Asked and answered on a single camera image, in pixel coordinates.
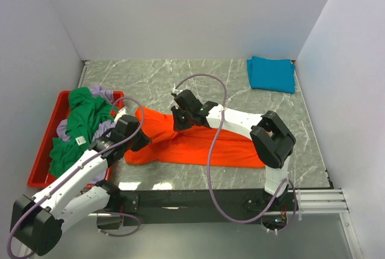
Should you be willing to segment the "orange t shirt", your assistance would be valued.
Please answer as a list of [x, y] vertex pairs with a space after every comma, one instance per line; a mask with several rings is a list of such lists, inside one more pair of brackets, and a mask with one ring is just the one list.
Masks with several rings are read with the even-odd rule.
[[[149, 108], [135, 111], [144, 119], [141, 130], [151, 143], [137, 152], [127, 151], [125, 161], [131, 165], [144, 165], [159, 161], [187, 165], [206, 165], [215, 129], [194, 126], [182, 132], [173, 130], [173, 117]], [[232, 168], [263, 168], [251, 139], [222, 130], [211, 157], [212, 166]]]

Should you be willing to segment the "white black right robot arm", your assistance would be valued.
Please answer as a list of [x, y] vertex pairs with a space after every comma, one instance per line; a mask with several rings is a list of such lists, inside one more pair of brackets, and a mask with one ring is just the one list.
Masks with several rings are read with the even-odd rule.
[[172, 96], [177, 104], [171, 109], [175, 131], [193, 126], [215, 131], [206, 159], [209, 192], [215, 206], [218, 203], [211, 183], [215, 145], [222, 131], [230, 131], [251, 141], [256, 155], [264, 165], [263, 195], [266, 209], [282, 210], [291, 185], [288, 179], [288, 162], [296, 139], [279, 115], [274, 111], [262, 115], [241, 112], [212, 101], [202, 103], [190, 90], [173, 93]]

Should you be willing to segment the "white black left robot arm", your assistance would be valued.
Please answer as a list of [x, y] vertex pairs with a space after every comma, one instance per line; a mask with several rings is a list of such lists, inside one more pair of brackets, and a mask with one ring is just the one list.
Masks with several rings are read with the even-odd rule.
[[80, 159], [48, 187], [29, 198], [14, 202], [7, 253], [15, 258], [11, 242], [17, 239], [33, 254], [47, 254], [61, 236], [84, 217], [98, 210], [113, 212], [120, 205], [119, 189], [106, 180], [79, 192], [102, 171], [120, 160], [128, 150], [145, 147], [149, 138], [141, 127], [144, 121], [131, 115], [119, 118], [115, 127], [95, 139]]

